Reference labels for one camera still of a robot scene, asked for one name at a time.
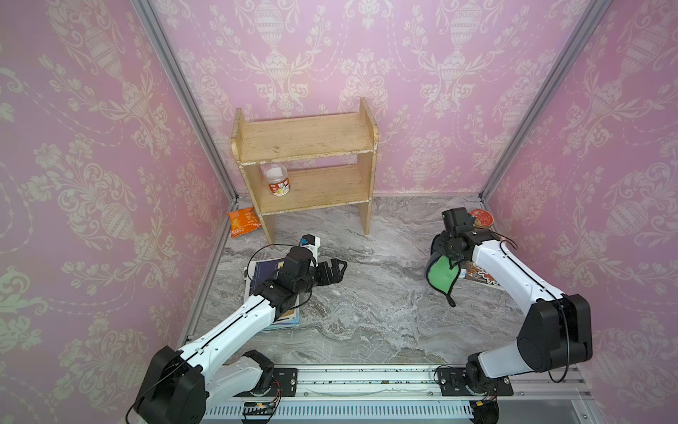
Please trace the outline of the white book blue swirl cover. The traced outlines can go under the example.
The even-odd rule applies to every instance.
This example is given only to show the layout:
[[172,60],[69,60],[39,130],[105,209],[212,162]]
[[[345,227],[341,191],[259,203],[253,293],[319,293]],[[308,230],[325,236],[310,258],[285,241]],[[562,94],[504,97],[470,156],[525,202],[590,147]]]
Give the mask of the white book blue swirl cover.
[[270,324],[265,331],[272,331],[284,328],[296,328],[300,325],[301,316],[298,309],[292,309],[284,313],[280,318]]

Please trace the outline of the dark purple book yellow label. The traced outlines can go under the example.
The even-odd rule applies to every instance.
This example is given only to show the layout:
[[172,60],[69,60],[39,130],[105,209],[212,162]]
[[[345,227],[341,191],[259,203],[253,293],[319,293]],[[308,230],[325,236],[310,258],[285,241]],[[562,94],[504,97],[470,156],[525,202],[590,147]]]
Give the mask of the dark purple book yellow label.
[[245,270],[244,300],[247,300],[259,285],[275,277],[283,265],[283,258],[252,261]]

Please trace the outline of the green cloth with black trim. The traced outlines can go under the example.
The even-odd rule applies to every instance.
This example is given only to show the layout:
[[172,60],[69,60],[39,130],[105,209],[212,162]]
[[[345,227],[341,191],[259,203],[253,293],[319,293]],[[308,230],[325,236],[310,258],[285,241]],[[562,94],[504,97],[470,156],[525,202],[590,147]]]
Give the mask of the green cloth with black trim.
[[462,274],[461,261],[450,259],[440,252],[433,251],[426,267],[426,279],[429,285],[445,296],[450,307],[457,304],[452,298],[452,290]]

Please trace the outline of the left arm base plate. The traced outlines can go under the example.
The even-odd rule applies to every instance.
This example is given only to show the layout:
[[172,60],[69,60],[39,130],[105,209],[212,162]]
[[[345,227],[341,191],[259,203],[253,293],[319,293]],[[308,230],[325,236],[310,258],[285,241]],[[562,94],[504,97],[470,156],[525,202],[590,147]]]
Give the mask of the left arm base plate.
[[277,367],[265,371],[262,380],[251,391],[240,392],[236,398],[272,397],[280,392],[284,398],[293,398],[297,392],[298,369],[296,367]]

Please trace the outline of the red illustrated Chinese book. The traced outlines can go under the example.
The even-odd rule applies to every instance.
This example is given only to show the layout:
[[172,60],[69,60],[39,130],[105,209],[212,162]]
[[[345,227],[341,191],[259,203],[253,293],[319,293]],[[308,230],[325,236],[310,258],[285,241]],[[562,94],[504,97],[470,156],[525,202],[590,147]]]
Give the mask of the red illustrated Chinese book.
[[475,284],[483,284],[501,290],[499,283],[489,273],[470,261],[462,264],[461,277]]

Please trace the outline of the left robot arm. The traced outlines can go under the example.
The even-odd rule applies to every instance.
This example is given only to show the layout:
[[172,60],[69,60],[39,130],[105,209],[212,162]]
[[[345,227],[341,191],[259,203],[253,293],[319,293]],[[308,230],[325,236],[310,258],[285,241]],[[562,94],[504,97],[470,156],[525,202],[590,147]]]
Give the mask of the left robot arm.
[[199,423],[209,409],[248,393],[266,401],[249,406],[243,421],[261,417],[268,422],[285,388],[284,379],[275,377],[274,362],[256,350],[234,363],[226,361],[281,316],[301,307],[301,295],[312,294],[317,286],[342,282],[346,261],[319,261],[319,247],[319,240],[303,237],[290,248],[278,270],[254,283],[254,291],[240,309],[178,350],[160,349],[128,411],[146,423]]

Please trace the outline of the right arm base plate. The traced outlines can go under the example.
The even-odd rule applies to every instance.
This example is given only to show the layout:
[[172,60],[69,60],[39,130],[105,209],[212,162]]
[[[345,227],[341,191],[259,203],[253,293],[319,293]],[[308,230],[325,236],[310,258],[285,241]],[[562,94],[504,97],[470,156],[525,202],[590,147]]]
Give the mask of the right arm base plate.
[[514,390],[508,377],[488,379],[482,373],[465,367],[439,366],[433,374],[443,397],[510,397]]

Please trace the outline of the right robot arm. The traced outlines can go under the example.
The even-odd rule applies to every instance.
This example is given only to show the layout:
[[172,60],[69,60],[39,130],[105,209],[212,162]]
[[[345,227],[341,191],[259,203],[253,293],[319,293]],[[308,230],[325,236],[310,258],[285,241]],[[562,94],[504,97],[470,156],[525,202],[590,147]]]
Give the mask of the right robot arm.
[[445,210],[441,216],[445,229],[432,241],[426,268],[429,285],[455,307],[452,290],[462,266],[474,263],[524,313],[515,341],[469,356],[465,384],[471,392],[486,395],[508,376],[568,370],[593,358],[591,306],[583,296],[549,284],[511,252],[512,240],[476,228],[465,208]]

